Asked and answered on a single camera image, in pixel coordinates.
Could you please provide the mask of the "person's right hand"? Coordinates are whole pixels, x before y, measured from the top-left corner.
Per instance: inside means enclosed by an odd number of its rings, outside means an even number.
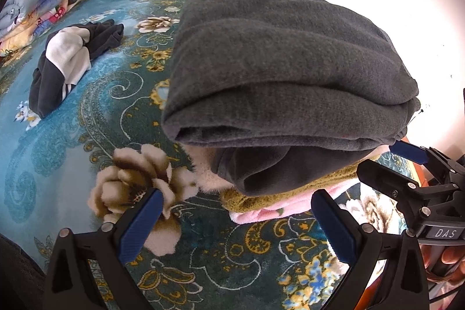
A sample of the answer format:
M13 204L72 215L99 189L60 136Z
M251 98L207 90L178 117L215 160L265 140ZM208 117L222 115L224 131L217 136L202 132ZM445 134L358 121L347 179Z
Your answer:
M424 266L427 271L426 277L428 279L434 282L448 281L452 284L456 284L464 280L464 272L465 272L464 246L449 246L449 247L446 247L444 251L442 252L440 261L443 264L446 264L446 265L459 264L455 268L455 271L451 272L449 275L446 275L446 276L435 275L432 272L432 269L430 268L434 266L430 262L433 247L427 246L427 245L420 245L420 249L423 255Z

